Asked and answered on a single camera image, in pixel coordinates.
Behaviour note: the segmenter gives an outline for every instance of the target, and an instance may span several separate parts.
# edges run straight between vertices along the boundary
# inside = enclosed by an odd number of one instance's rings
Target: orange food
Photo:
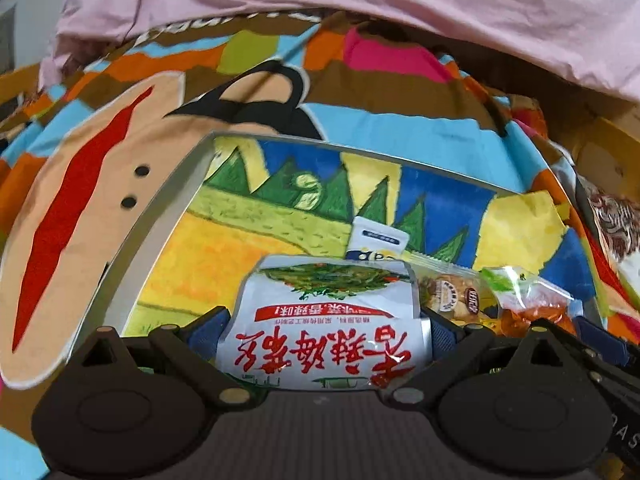
[[[502,334],[509,337],[524,337],[531,323],[541,318],[548,319],[560,328],[575,335],[574,325],[566,312],[566,307],[560,305],[537,306],[521,312],[504,310],[500,319]]]

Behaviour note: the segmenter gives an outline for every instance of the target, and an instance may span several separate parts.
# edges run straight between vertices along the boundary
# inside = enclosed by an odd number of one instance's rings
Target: black dot nostril
[[[123,209],[132,209],[137,203],[138,200],[136,199],[136,197],[129,195],[122,199],[122,202],[120,202],[120,207]]]
[[[147,176],[149,174],[149,167],[146,164],[142,164],[136,168],[136,176]]]

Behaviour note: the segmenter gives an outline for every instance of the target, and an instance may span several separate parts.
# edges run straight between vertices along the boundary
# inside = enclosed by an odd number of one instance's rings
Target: green triangle
[[[441,262],[455,263],[466,241],[469,227],[464,226],[451,240],[442,244],[431,256]]]
[[[296,161],[292,157],[288,158],[278,171],[254,191],[253,196],[265,202],[293,207],[300,195],[300,191],[291,185],[291,180],[297,172]]]
[[[386,224],[386,194],[389,186],[389,177],[383,178],[364,206],[358,211],[358,216],[368,218],[380,224]]]
[[[424,251],[424,195],[409,209],[402,219],[394,225],[409,235],[407,248],[411,251]]]
[[[249,195],[244,158],[238,148],[234,149],[216,172],[204,181],[205,186],[215,187],[238,195]]]
[[[324,197],[314,212],[331,220],[351,223],[353,221],[353,200],[347,169],[344,165],[332,175],[324,186]]]

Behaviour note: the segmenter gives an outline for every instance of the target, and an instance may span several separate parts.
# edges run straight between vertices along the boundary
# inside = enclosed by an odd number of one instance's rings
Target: screw
[[[393,397],[401,404],[418,404],[424,399],[424,393],[416,388],[398,388],[394,391]]]
[[[251,399],[251,395],[244,388],[227,388],[222,390],[218,396],[225,404],[244,404]]]

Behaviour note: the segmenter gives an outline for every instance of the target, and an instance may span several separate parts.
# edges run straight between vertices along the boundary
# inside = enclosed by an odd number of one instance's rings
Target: plastic wrapper
[[[482,269],[480,275],[500,304],[504,335],[524,337],[541,318],[575,334],[572,318],[582,315],[582,302],[567,291],[519,267]]]
[[[477,272],[412,254],[420,307],[437,312],[457,325],[483,324],[499,333],[499,309]]]
[[[216,367],[252,386],[394,388],[431,360],[402,261],[267,256],[245,280]]]
[[[345,258],[359,261],[393,260],[400,257],[408,242],[409,235],[404,231],[356,216]]]

